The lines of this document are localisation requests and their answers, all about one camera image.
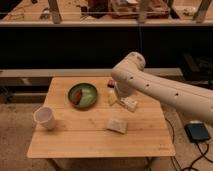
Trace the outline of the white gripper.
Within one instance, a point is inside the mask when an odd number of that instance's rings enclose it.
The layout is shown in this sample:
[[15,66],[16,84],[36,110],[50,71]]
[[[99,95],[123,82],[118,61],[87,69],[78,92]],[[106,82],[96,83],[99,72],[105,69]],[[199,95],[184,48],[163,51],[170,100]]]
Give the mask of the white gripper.
[[[129,97],[134,92],[134,90],[131,87],[129,87],[127,85],[124,85],[124,84],[121,84],[121,83],[116,83],[115,84],[115,91],[116,91],[117,96],[119,98]],[[115,92],[113,90],[109,91],[108,103],[109,103],[110,106],[112,106],[113,104],[116,103],[117,96],[116,96],[116,94],[115,94]]]

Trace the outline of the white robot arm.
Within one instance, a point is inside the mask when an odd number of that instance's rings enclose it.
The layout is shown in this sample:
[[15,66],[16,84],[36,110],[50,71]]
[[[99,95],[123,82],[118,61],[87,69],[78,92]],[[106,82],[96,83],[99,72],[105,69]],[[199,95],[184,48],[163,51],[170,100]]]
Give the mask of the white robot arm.
[[111,70],[115,91],[128,97],[135,90],[166,103],[197,120],[213,125],[213,91],[144,72],[146,61],[130,52]]

